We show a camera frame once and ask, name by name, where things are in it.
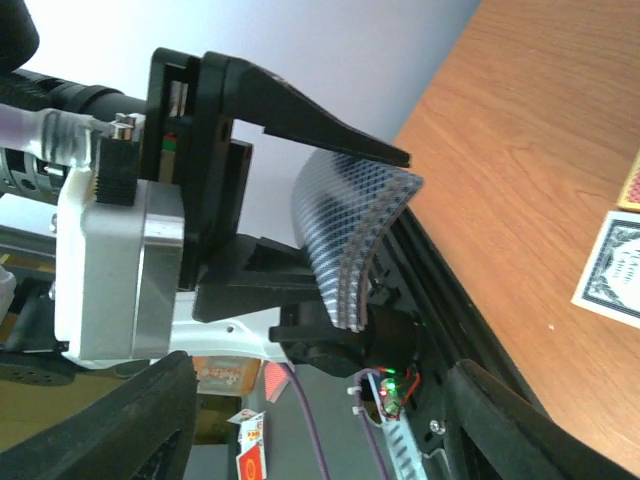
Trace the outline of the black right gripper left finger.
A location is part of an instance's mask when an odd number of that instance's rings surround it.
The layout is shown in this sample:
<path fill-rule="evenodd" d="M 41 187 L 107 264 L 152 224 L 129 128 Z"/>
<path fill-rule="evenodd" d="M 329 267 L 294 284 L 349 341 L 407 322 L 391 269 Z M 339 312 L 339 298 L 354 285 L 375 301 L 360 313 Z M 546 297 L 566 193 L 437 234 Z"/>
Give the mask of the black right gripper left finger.
<path fill-rule="evenodd" d="M 174 352 L 79 413 L 1 453 L 3 479 L 181 479 L 198 411 L 191 357 Z"/>

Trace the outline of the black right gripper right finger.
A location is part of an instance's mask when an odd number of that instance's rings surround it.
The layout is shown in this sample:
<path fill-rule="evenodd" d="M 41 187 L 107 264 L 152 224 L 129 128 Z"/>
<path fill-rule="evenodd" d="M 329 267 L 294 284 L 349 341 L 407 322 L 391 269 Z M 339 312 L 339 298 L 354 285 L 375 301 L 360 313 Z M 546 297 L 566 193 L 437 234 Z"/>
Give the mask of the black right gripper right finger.
<path fill-rule="evenodd" d="M 444 449 L 453 479 L 635 479 L 471 360 L 445 381 Z"/>

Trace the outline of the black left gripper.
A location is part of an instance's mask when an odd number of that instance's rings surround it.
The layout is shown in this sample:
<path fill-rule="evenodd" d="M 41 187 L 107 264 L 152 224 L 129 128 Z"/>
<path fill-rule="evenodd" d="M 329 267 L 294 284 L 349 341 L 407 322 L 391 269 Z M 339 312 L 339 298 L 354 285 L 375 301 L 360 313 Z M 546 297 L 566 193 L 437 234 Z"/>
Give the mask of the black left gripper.
<path fill-rule="evenodd" d="M 179 187 L 184 209 L 178 285 L 192 290 L 197 284 L 193 317 L 210 323 L 283 307 L 284 319 L 270 334 L 278 343 L 368 345 L 369 333 L 331 323 L 303 252 L 266 238 L 235 236 L 244 196 L 233 178 L 241 162 L 230 153 L 235 119 L 296 143 L 402 168 L 410 165 L 406 151 L 344 123 L 259 65 L 216 52 L 197 57 L 156 49 L 140 177 L 160 179 L 164 139 L 173 136 L 171 183 Z"/>

